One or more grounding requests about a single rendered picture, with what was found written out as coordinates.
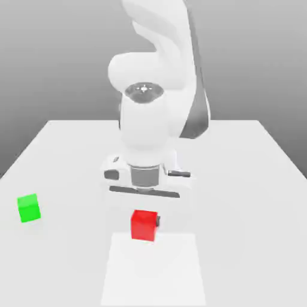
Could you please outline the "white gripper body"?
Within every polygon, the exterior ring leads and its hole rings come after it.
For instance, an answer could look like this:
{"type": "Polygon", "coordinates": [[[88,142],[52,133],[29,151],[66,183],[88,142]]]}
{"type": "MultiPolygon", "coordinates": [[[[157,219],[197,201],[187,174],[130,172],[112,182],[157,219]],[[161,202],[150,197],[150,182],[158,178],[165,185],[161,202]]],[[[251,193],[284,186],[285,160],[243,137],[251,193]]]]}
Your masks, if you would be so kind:
{"type": "Polygon", "coordinates": [[[181,202],[183,197],[174,191],[111,185],[107,199],[114,204],[173,204],[181,202]]]}

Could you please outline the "small red cube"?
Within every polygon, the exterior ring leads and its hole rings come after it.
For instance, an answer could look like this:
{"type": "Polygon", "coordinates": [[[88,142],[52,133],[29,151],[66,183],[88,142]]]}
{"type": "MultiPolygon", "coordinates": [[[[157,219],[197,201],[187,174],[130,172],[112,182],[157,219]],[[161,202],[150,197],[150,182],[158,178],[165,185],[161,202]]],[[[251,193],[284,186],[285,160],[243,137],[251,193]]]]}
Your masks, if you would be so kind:
{"type": "Polygon", "coordinates": [[[135,210],[130,220],[131,238],[153,242],[158,228],[158,213],[135,210]]]}

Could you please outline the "small green cube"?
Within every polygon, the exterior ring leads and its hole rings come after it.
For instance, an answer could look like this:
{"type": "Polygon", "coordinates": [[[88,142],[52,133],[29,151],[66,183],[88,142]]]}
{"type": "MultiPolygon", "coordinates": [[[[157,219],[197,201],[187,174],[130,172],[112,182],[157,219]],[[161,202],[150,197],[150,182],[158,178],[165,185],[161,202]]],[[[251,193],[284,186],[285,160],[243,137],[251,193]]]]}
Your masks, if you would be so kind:
{"type": "Polygon", "coordinates": [[[35,221],[36,219],[41,218],[41,211],[36,194],[18,197],[17,207],[22,223],[35,221]]]}

